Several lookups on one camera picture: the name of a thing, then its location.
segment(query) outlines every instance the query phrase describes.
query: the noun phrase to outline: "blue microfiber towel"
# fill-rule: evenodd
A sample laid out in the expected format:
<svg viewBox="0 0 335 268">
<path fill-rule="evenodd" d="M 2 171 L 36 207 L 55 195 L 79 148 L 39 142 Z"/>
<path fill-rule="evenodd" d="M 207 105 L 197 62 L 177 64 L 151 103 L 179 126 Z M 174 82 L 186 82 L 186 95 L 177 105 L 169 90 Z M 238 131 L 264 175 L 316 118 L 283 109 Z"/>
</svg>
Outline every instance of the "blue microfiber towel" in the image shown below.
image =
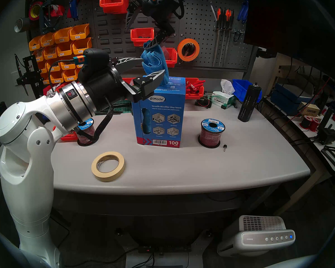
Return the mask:
<svg viewBox="0 0 335 268">
<path fill-rule="evenodd" d="M 147 75 L 151 74 L 152 72 L 157 72 L 165 69 L 164 79 L 160 83 L 160 86 L 164 86 L 169 82 L 169 71 L 166 64 L 165 56 L 162 52 L 160 45 L 145 50 L 146 46 L 150 42 L 151 41 L 149 40 L 148 42 L 144 43 L 144 52 L 141 54 L 141 58 L 144 60 L 144 62 L 142 62 L 143 68 Z"/>
</svg>

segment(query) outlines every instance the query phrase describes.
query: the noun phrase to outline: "barcode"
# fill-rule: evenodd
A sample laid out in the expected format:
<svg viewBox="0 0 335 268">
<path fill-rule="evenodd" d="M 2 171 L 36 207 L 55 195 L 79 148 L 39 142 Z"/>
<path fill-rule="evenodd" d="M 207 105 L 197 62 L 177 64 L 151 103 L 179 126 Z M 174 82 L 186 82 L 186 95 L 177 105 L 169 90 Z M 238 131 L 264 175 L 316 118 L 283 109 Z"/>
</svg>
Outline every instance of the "barcode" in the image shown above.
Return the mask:
<svg viewBox="0 0 335 268">
<path fill-rule="evenodd" d="M 166 140 L 156 140 L 156 139 L 153 139 L 152 143 L 156 145 L 167 145 L 168 144 Z"/>
</svg>

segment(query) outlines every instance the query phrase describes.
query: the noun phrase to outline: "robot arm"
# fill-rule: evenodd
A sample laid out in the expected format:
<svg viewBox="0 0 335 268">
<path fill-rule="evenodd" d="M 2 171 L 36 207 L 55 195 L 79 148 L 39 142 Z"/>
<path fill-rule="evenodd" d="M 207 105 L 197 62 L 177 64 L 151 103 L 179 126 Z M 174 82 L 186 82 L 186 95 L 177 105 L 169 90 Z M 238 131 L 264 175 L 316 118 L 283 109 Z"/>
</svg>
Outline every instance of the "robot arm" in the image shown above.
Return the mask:
<svg viewBox="0 0 335 268">
<path fill-rule="evenodd" d="M 111 61 L 107 52 L 87 49 L 77 82 L 59 88 L 32 102 L 17 102 L 0 117 L 2 191 L 20 238 L 20 249 L 39 256 L 51 267 L 62 265 L 60 252 L 52 243 L 48 219 L 53 202 L 51 153 L 57 140 L 94 116 L 94 111 L 122 99 L 144 100 L 154 93 L 165 70 L 125 83 L 120 73 L 141 64 L 142 59 Z M 51 132 L 35 116 L 41 113 L 56 126 Z M 101 133 L 111 116 L 103 120 Z M 88 138 L 98 139 L 99 135 Z"/>
<path fill-rule="evenodd" d="M 133 0 L 127 9 L 126 28 L 129 29 L 131 27 L 140 11 L 142 11 L 145 16 L 152 17 L 160 31 L 146 49 L 155 47 L 175 33 L 174 28 L 169 23 L 169 18 L 172 13 L 179 19 L 183 18 L 184 1 L 185 0 Z M 178 8 L 181 10 L 181 15 L 176 13 Z"/>
</svg>

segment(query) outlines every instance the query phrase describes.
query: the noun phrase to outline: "orange tape roll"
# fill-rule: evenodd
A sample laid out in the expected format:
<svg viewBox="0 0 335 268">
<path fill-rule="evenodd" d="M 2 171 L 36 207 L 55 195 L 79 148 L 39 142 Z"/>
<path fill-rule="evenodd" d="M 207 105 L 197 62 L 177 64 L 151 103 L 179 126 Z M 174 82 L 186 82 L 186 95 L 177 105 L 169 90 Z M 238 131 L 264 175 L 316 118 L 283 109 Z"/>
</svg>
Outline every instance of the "orange tape roll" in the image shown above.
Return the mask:
<svg viewBox="0 0 335 268">
<path fill-rule="evenodd" d="M 195 51 L 189 56 L 183 56 L 183 47 L 188 43 L 192 43 L 195 46 Z M 178 45 L 178 55 L 181 58 L 181 60 L 183 60 L 183 61 L 194 60 L 199 55 L 199 52 L 200 52 L 200 46 L 197 43 L 197 41 L 194 40 L 194 39 L 186 38 L 183 41 L 181 41 Z"/>
</svg>

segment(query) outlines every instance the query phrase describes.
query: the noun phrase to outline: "screwdriver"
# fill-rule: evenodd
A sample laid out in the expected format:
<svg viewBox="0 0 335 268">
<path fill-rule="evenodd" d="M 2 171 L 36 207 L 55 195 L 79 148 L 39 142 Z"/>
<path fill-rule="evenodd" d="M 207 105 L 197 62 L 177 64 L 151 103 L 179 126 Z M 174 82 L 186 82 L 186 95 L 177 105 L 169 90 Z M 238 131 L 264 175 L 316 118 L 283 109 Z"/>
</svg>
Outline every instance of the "screwdriver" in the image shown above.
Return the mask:
<svg viewBox="0 0 335 268">
<path fill-rule="evenodd" d="M 222 29 L 222 12 L 223 9 L 219 8 L 217 10 L 217 23 L 216 23 L 216 32 L 217 32 L 217 36 L 216 36 L 216 43 L 215 43 L 215 52 L 213 54 L 213 63 L 212 63 L 212 67 L 215 66 L 215 62 L 216 62 L 216 56 L 217 56 L 217 48 L 218 48 L 218 41 L 220 39 L 220 30 Z"/>
<path fill-rule="evenodd" d="M 231 11 L 229 9 L 225 9 L 223 12 L 223 17 L 222 17 L 222 29 L 223 29 L 223 38 L 222 38 L 222 48 L 223 48 L 223 43 L 225 42 L 225 32 L 228 29 L 228 21 L 230 20 L 231 16 Z M 222 50 L 220 54 L 220 61 L 218 62 L 218 66 L 221 65 L 221 57 L 222 57 Z"/>
<path fill-rule="evenodd" d="M 227 50 L 228 50 L 228 44 L 230 42 L 230 37 L 231 37 L 231 30 L 232 30 L 232 25 L 233 25 L 233 19 L 234 19 L 234 10 L 231 10 L 231 16 L 228 20 L 228 39 L 227 39 L 227 45 L 226 45 L 226 50 L 225 50 L 225 56 L 223 58 L 223 66 L 225 66 L 225 62 L 226 62 L 226 55 L 227 55 Z"/>
</svg>

